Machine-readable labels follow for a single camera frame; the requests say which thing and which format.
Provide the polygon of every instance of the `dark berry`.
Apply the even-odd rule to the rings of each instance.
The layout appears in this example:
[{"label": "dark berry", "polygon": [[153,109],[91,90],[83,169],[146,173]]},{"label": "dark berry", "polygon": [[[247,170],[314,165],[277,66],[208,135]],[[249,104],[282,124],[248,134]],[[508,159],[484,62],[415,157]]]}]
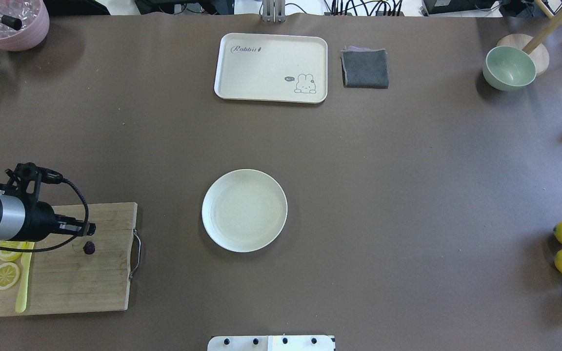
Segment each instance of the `dark berry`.
[{"label": "dark berry", "polygon": [[84,244],[84,253],[85,253],[86,255],[92,255],[92,254],[94,254],[94,242],[92,242],[92,241],[87,241],[87,242]]}]

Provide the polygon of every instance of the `white plate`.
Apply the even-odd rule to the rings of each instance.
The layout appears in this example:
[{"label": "white plate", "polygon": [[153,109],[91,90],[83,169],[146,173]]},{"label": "white plate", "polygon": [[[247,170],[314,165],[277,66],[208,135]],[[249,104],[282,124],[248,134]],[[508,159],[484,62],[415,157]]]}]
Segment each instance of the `white plate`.
[{"label": "white plate", "polygon": [[221,39],[214,92],[228,99],[317,104],[326,98],[327,60],[322,38],[229,33]]},{"label": "white plate", "polygon": [[237,253],[265,247],[281,233],[287,199],[279,183],[254,169],[238,169],[218,178],[201,210],[203,225],[216,244]]}]

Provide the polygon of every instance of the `knife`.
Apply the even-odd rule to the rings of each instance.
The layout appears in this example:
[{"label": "knife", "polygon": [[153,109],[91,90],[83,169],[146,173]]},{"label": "knife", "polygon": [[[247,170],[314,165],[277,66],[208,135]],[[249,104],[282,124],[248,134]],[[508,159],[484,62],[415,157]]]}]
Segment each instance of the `knife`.
[{"label": "knife", "polygon": [[[33,249],[34,242],[28,242],[26,249]],[[23,267],[20,272],[20,287],[19,293],[16,295],[16,305],[14,305],[14,310],[16,313],[22,313],[27,307],[27,281],[29,280],[29,264],[32,260],[32,253],[23,253],[20,256],[20,266]]]}]

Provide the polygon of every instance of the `black handle tip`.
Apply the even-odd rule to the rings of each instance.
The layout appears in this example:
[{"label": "black handle tip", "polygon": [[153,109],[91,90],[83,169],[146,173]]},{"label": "black handle tip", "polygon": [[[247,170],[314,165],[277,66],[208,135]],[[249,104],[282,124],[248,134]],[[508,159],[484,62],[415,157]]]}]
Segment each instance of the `black handle tip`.
[{"label": "black handle tip", "polygon": [[15,31],[18,31],[21,27],[23,27],[22,22],[18,18],[14,18],[11,16],[3,15],[1,17],[1,22],[8,27],[11,27]]}]

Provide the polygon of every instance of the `gray cloth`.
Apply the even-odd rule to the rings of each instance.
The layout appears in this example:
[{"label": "gray cloth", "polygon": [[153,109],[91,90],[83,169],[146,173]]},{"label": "gray cloth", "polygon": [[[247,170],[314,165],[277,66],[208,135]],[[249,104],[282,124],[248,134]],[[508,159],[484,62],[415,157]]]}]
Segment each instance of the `gray cloth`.
[{"label": "gray cloth", "polygon": [[341,51],[341,68],[347,87],[387,88],[387,51],[349,47]]}]

